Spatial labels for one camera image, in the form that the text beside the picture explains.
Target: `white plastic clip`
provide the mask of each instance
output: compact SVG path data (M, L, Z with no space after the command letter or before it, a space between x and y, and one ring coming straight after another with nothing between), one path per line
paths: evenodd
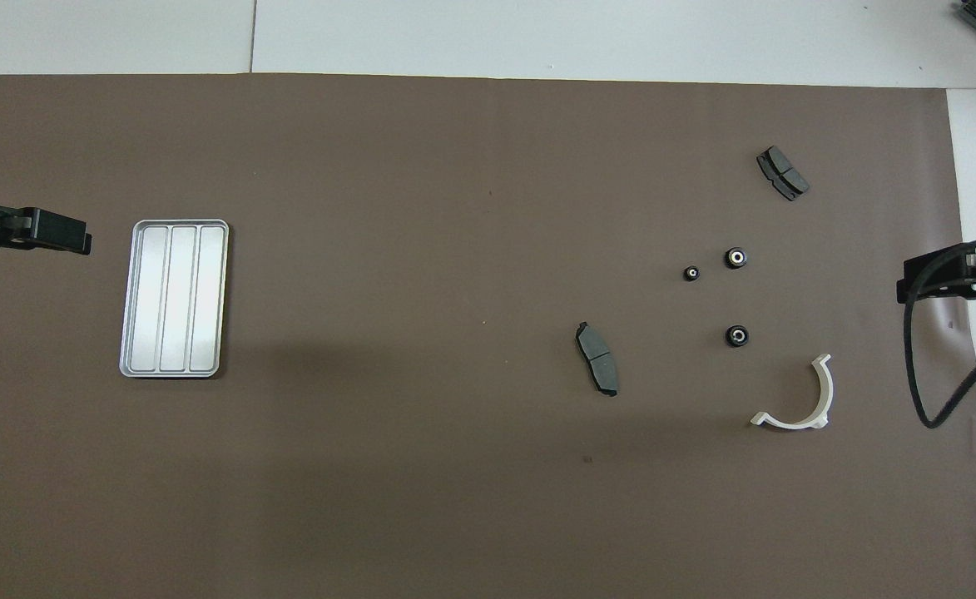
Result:
M831 407L831 399L835 396L835 385L831 383L831 372L827 370L827 360L830 359L830 354L821 354L812 361L814 370L817 371L817 378L821 382L821 398L817 402L817 409L808 418L803 418L795 424L788 424L776 420L767 412L759 412L754 414L751 422L753 424L768 423L777 428L787 428L788 431L800 431L803 428L823 428L827 424L827 410Z

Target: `brown paper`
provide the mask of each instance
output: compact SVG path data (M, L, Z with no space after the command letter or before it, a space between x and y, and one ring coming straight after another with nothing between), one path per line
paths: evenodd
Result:
M0 251L0 597L976 597L976 398L922 428L894 302L959 241L943 91L0 77L0 205L95 236ZM123 378L180 217L232 227L224 368ZM937 409L966 312L917 321ZM826 428L749 424L822 353Z

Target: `metal tray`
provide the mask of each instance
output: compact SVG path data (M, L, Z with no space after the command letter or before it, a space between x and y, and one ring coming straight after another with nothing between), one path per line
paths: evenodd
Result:
M133 227L118 368L132 378L207 378L218 370L229 225L141 220Z

